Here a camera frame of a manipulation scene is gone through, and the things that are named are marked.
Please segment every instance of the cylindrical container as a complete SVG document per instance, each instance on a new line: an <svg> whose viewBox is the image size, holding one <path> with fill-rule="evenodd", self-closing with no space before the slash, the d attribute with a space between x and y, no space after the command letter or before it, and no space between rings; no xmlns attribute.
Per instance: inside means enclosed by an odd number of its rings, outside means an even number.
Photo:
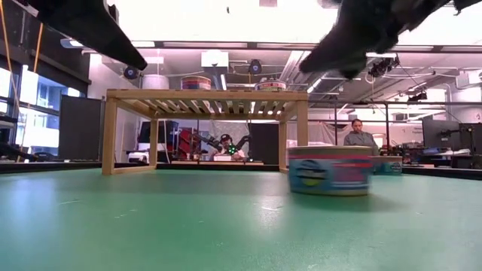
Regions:
<svg viewBox="0 0 482 271"><path fill-rule="evenodd" d="M267 80L255 85L255 90L261 91L284 91L286 90L286 83L277 80Z"/></svg>
<svg viewBox="0 0 482 271"><path fill-rule="evenodd" d="M368 194L372 150L361 146L308 146L288 149L292 192L332 196Z"/></svg>
<svg viewBox="0 0 482 271"><path fill-rule="evenodd" d="M403 157L371 157L377 175L400 175Z"/></svg>
<svg viewBox="0 0 482 271"><path fill-rule="evenodd" d="M186 76L181 79L183 90L211 90L211 79L203 76Z"/></svg>
<svg viewBox="0 0 482 271"><path fill-rule="evenodd" d="M142 76L142 89L168 90L169 79L162 75L144 75Z"/></svg>

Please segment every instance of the cable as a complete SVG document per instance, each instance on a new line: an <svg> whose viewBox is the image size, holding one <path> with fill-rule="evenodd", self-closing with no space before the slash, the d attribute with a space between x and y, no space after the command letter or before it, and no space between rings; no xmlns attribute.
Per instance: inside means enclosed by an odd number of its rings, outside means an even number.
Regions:
<svg viewBox="0 0 482 271"><path fill-rule="evenodd" d="M3 28L3 36L5 40L5 53L7 54L7 64L8 64L8 71L10 72L10 79L12 83L12 87L14 88L14 106L15 109L18 111L18 114L20 116L20 101L18 97L18 91L17 91L17 84L14 79L14 72L12 69L12 64L11 64L11 59L10 59L10 49L9 49L9 43L8 43L8 34L7 34L7 26L5 24L5 12L3 8L3 0L0 0L0 15L2 16L2 28ZM38 39L37 39L37 50L35 52L35 61L34 61L34 67L33 67L33 72L37 72L37 64L38 64L38 55L40 51L40 45L41 45L41 40L42 40L42 34L44 30L44 24L40 24L40 29L38 30ZM27 103L27 110L30 109L30 103ZM25 126L23 127L23 134L22 134L22 143L20 145L20 150L23 149L23 142L25 139L25 133L26 133L26 128L27 128L27 119L28 119L28 114L25 116ZM20 156L17 156L17 163L20 161Z"/></svg>
<svg viewBox="0 0 482 271"><path fill-rule="evenodd" d="M268 76L268 75L280 75L282 74L281 72L272 72L272 73L266 73L266 74L259 74L259 75L252 75L252 76ZM250 76L250 74L241 74L237 72L230 73L230 75L240 75L240 76Z"/></svg>
<svg viewBox="0 0 482 271"><path fill-rule="evenodd" d="M419 87L420 84L415 80L415 78L413 78L401 64L398 64L398 65L399 65L400 68L410 77L410 79L415 83L415 85L416 85L415 87ZM452 113L450 113L450 112L449 112L446 108L444 108L442 105L439 105L439 107L440 107L441 109L444 109L445 112L446 112L448 115L450 115L451 117L453 117L457 122L462 123L462 121L460 121L456 116L454 116Z"/></svg>
<svg viewBox="0 0 482 271"><path fill-rule="evenodd" d="M167 152L167 125L166 125L166 119L164 119L164 151L166 152L166 158L167 158L167 163L171 163L171 160L169 159L169 153Z"/></svg>

